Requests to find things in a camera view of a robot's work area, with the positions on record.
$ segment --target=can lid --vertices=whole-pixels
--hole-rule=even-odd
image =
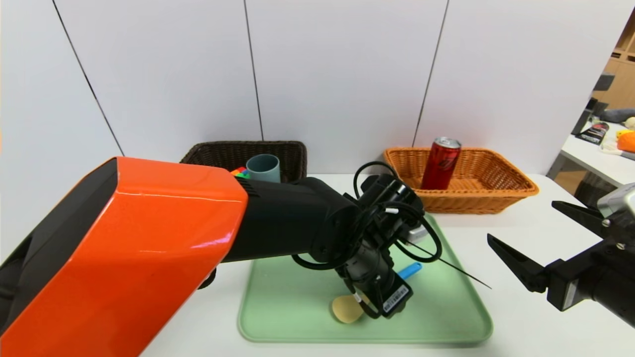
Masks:
[[[452,138],[448,138],[448,137],[438,137],[438,138],[434,139],[434,143],[439,145],[439,146],[447,147],[449,149],[459,149],[459,148],[461,148],[461,143],[458,142],[458,140],[452,139]]]

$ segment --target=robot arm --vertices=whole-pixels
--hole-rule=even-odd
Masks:
[[[601,198],[598,210],[562,201],[552,206],[603,240],[546,267],[491,234],[488,244],[527,290],[548,290],[547,300],[560,311],[591,299],[635,327],[635,184]]]
[[[314,178],[273,184],[221,168],[114,158],[0,266],[0,352],[137,356],[219,263],[280,255],[336,270],[378,307],[363,306],[367,313],[390,318],[412,290],[392,270],[388,248],[420,235],[422,204],[390,175],[362,188],[356,200]]]

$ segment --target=orange plush toy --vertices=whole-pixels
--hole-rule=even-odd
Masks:
[[[635,152],[635,131],[620,135],[617,138],[617,149]]]

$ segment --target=wicker basket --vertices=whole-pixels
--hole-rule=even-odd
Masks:
[[[272,154],[280,159],[282,182],[307,176],[307,148],[299,141],[216,141],[196,144],[181,163],[222,167],[235,170],[258,154]]]
[[[501,155],[486,149],[463,148],[447,190],[420,190],[430,148],[395,147],[384,152],[402,181],[439,213],[498,213],[538,193],[538,187]]]

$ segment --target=red soda can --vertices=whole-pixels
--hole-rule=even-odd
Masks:
[[[450,178],[457,165],[461,143],[448,137],[434,139],[430,149],[430,157],[425,166],[422,190],[447,190]]]

